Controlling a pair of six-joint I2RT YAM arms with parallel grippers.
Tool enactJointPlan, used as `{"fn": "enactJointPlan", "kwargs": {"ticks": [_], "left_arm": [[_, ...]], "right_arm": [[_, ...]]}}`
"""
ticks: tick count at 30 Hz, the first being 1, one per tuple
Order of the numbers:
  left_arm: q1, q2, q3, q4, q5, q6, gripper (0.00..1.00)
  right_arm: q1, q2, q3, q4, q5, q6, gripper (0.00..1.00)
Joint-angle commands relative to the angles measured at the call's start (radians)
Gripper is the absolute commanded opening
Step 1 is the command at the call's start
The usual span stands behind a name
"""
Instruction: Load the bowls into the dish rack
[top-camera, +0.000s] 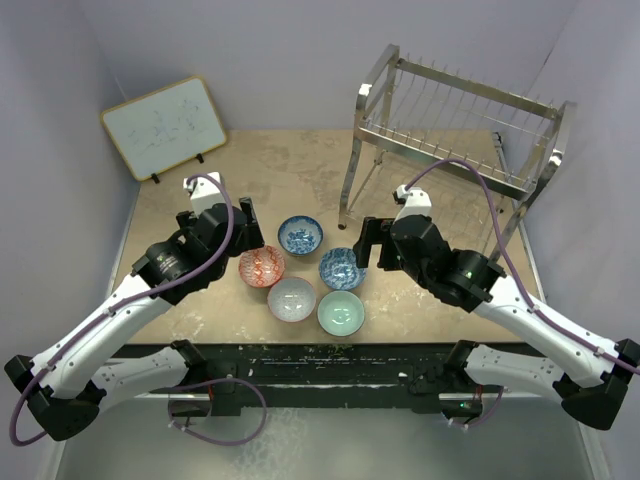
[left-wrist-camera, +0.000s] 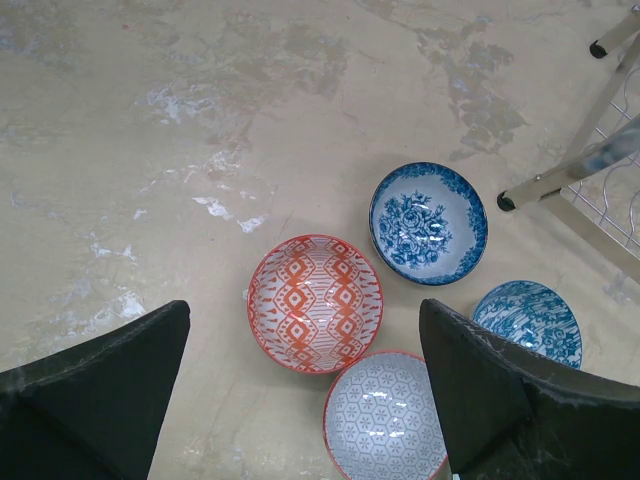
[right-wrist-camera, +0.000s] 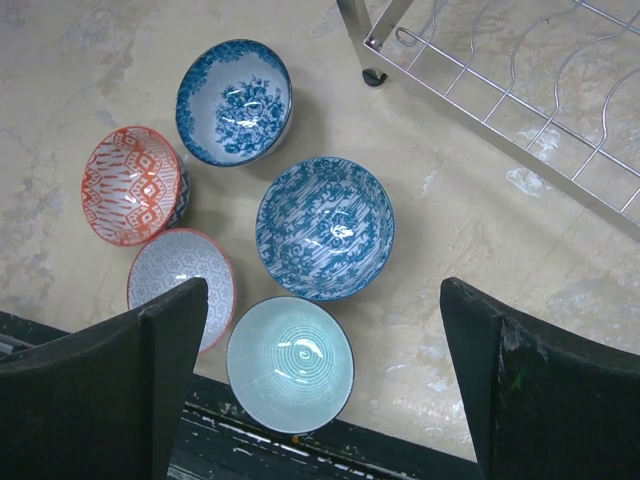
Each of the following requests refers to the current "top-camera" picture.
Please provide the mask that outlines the dark blue patterned bowl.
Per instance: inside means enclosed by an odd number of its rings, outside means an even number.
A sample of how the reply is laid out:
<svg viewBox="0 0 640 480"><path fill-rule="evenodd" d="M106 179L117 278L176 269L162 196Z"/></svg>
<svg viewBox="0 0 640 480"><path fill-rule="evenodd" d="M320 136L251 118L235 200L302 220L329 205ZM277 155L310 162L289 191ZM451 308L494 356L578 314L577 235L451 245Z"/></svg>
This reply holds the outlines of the dark blue patterned bowl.
<svg viewBox="0 0 640 480"><path fill-rule="evenodd" d="M351 248L337 247L321 258L319 274L322 281L333 290L351 291L366 278L367 269L356 265L356 255Z"/></svg>

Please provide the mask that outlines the grey hexagon red-rim bowl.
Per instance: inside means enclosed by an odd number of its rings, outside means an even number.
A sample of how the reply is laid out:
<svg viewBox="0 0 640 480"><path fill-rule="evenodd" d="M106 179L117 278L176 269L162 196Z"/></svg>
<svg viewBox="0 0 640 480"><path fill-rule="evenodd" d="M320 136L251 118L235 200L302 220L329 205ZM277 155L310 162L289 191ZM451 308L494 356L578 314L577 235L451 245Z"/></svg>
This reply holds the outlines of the grey hexagon red-rim bowl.
<svg viewBox="0 0 640 480"><path fill-rule="evenodd" d="M317 296L313 286L300 277L283 278L273 285L267 295L267 305L279 320L296 323L311 315Z"/></svg>

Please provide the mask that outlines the mint green bowl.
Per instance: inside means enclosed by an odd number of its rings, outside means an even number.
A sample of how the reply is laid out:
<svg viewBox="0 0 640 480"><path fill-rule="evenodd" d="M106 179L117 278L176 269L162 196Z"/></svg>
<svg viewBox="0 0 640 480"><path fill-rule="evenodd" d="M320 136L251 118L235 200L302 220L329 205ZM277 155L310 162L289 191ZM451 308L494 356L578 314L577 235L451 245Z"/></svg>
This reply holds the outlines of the mint green bowl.
<svg viewBox="0 0 640 480"><path fill-rule="evenodd" d="M364 305L358 296L349 291L333 291L320 300L317 319L329 335L348 337L364 325Z"/></svg>

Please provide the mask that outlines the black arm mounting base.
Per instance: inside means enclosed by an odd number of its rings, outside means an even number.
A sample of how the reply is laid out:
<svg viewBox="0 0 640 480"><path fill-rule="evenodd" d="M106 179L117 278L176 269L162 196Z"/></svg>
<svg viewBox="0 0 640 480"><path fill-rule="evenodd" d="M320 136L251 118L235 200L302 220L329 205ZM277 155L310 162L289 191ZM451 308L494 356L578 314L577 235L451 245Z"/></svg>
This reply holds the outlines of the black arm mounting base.
<svg viewBox="0 0 640 480"><path fill-rule="evenodd" d="M402 409L469 421L486 388L446 368L449 344L203 344L182 385L217 416L243 408Z"/></svg>

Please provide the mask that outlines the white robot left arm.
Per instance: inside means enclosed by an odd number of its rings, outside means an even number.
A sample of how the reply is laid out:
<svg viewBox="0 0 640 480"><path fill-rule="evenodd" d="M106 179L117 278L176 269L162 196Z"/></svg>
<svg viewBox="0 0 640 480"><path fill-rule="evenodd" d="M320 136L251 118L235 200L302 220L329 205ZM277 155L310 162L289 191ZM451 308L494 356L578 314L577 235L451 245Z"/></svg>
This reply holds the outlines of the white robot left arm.
<svg viewBox="0 0 640 480"><path fill-rule="evenodd" d="M152 244L111 296L46 351L16 355L4 366L44 435L64 441L116 404L158 389L194 392L214 368L188 340L154 354L115 359L142 327L188 295L223 277L230 258L263 246L250 198L220 201L199 214L182 212L179 230Z"/></svg>

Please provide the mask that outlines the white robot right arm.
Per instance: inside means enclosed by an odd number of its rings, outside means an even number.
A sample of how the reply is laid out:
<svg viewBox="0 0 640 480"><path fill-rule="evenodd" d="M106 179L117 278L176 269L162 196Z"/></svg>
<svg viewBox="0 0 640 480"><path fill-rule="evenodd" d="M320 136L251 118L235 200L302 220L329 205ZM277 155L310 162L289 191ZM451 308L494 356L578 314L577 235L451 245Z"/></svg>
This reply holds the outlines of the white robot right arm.
<svg viewBox="0 0 640 480"><path fill-rule="evenodd" d="M353 247L359 267L368 265L374 245L380 269L406 273L440 302L502 326L537 352L459 341L444 369L452 389L507 387L547 398L588 427L612 427L639 372L638 343L615 342L568 320L484 255L450 248L428 216L365 218Z"/></svg>

